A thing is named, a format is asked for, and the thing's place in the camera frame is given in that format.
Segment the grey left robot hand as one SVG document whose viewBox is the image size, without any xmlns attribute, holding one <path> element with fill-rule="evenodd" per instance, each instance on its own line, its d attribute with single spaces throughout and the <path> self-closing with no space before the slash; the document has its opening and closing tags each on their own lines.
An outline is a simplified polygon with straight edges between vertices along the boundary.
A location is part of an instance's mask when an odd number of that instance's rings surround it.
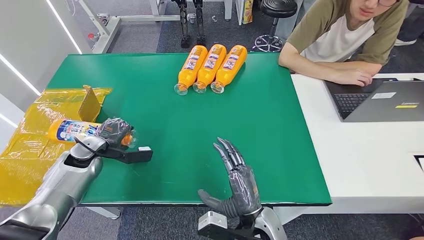
<svg viewBox="0 0 424 240">
<path fill-rule="evenodd" d="M 95 136 L 103 138 L 110 147 L 126 150 L 131 145 L 129 135 L 134 127 L 120 117 L 108 117 L 96 130 Z"/>
</svg>

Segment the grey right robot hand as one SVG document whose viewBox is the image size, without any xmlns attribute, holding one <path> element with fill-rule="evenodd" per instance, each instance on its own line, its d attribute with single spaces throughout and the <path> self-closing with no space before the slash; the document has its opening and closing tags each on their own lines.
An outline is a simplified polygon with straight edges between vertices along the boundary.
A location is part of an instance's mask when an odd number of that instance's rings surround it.
<svg viewBox="0 0 424 240">
<path fill-rule="evenodd" d="M 228 173 L 231 196 L 226 199 L 218 199 L 211 196 L 206 190 L 199 189 L 197 194 L 201 201 L 209 208 L 229 218 L 259 212 L 262 204 L 251 166 L 245 163 L 241 152 L 229 140 L 218 137 L 217 143 L 214 142 L 213 147 L 219 153 Z"/>
</svg>

